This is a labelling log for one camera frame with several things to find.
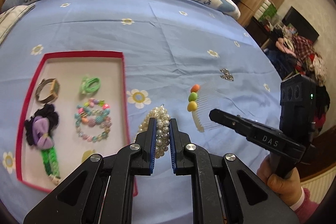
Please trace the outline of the pink sleeve forearm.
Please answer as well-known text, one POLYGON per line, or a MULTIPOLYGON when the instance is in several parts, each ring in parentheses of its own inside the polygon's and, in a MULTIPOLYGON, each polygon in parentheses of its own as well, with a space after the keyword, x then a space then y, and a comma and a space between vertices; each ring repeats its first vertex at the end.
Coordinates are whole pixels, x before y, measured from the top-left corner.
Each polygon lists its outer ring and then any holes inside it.
POLYGON ((300 223, 306 223, 318 206, 318 203, 310 200, 309 190, 307 188, 301 188, 301 197, 294 205, 290 206, 290 208, 295 212, 300 223))

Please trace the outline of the right hand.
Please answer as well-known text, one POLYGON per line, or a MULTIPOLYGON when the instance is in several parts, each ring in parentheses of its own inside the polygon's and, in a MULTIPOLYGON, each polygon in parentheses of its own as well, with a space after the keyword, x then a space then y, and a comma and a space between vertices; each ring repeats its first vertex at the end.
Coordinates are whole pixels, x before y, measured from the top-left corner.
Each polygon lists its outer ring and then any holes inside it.
POLYGON ((299 172, 297 168, 292 170, 289 178, 284 179, 272 173, 269 155, 264 158, 257 170, 258 177, 288 206, 295 207, 302 204, 304 200, 304 191, 301 186, 299 172))

